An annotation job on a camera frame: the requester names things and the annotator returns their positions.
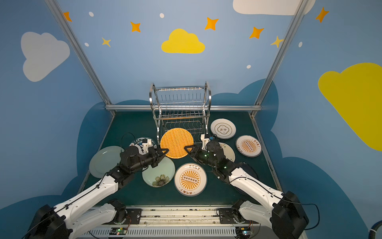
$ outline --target yellow star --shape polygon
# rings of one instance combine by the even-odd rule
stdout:
[[[70,17],[69,17],[69,12],[64,13],[64,16],[65,16],[65,18],[66,18],[68,21],[71,21],[71,19],[70,19]]]
[[[215,24],[217,21],[218,21],[218,19],[211,20],[211,19],[207,18],[207,25],[206,25],[205,30],[207,30],[207,29],[215,30]]]
[[[140,23],[135,24],[135,23],[131,22],[131,25],[133,26],[133,29],[131,30],[131,32],[133,32],[133,31],[137,31],[139,33],[141,32],[139,29]]]
[[[108,45],[109,47],[110,47],[110,45],[109,45],[109,42],[111,41],[111,40],[105,40],[104,38],[102,38],[102,40],[104,41],[103,43],[102,43],[102,45]]]
[[[272,43],[271,45],[276,45],[277,46],[277,48],[279,47],[279,45],[280,45],[280,42],[282,42],[284,39],[279,39],[278,38],[278,36],[276,37],[276,41],[274,42],[274,43]]]
[[[262,28],[262,29],[253,28],[253,33],[252,33],[252,35],[249,38],[256,37],[258,39],[260,37],[260,33],[263,30],[264,30],[264,28]]]
[[[320,14],[316,17],[317,20],[320,20],[320,23],[324,19],[325,15],[328,14],[329,11],[325,11],[324,8],[322,8]]]

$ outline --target plate with orange sunburst design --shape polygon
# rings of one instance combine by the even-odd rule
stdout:
[[[207,185],[207,175],[200,165],[187,163],[176,171],[174,183],[178,192],[192,197],[203,192]]]
[[[245,156],[256,157],[261,153],[260,142],[252,136],[243,135],[237,138],[236,148]]]

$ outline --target yellow cloud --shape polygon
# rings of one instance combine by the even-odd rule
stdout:
[[[326,72],[318,87],[361,140],[382,151],[382,67],[360,63]]]
[[[162,51],[167,53],[196,54],[202,53],[204,49],[204,44],[199,42],[195,34],[183,29],[175,29],[168,37],[168,41],[162,43]]]

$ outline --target robotic arm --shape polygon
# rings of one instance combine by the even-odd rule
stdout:
[[[262,205],[241,200],[233,206],[235,217],[268,226],[280,239],[297,239],[309,223],[297,196],[265,185],[241,168],[242,164],[226,159],[223,148],[208,135],[202,135],[201,139],[202,145],[185,147],[188,154],[196,162],[211,166],[218,179],[241,189]]]
[[[134,173],[151,165],[158,166],[168,149],[155,149],[150,142],[143,142],[146,154],[140,154],[135,146],[120,154],[121,162],[93,186],[73,198],[40,208],[29,227],[27,239],[74,239],[84,232],[112,220],[121,222],[125,206],[111,200],[98,210],[85,213],[100,200],[122,189],[134,178]]]

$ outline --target dish rack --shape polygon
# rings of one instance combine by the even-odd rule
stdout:
[[[194,138],[194,143],[202,143],[200,136],[208,132],[211,108],[211,89],[206,81],[204,86],[174,88],[150,87],[150,106],[157,126],[157,141],[172,128],[184,128]]]

